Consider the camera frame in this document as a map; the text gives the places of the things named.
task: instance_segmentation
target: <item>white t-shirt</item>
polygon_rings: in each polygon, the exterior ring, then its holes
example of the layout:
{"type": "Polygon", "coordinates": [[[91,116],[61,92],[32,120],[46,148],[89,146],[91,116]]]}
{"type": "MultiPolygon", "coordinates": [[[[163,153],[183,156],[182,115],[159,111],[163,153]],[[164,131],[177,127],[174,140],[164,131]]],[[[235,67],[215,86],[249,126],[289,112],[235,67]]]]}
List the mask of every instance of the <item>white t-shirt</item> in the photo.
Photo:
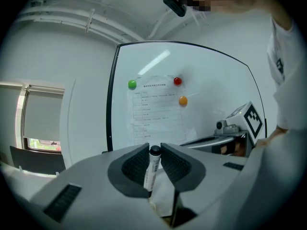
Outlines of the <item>white t-shirt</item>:
{"type": "MultiPolygon", "coordinates": [[[[271,75],[278,90],[293,71],[304,64],[306,46],[295,22],[292,22],[292,28],[286,31],[273,18],[271,21],[273,33],[268,46],[268,60],[271,75]]],[[[289,129],[286,114],[281,110],[280,105],[278,105],[277,125],[289,129]]]]}

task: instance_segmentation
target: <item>marker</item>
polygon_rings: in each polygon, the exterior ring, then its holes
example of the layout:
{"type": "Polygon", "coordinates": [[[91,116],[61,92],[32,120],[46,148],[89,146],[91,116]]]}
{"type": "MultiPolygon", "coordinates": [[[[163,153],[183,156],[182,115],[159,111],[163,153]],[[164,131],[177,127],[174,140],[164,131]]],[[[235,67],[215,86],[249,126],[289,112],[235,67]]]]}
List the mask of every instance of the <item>marker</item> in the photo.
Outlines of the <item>marker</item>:
{"type": "Polygon", "coordinates": [[[149,197],[152,196],[154,188],[155,176],[158,171],[161,158],[161,148],[159,146],[152,146],[149,150],[149,166],[146,170],[144,179],[144,188],[149,192],[149,197]]]}

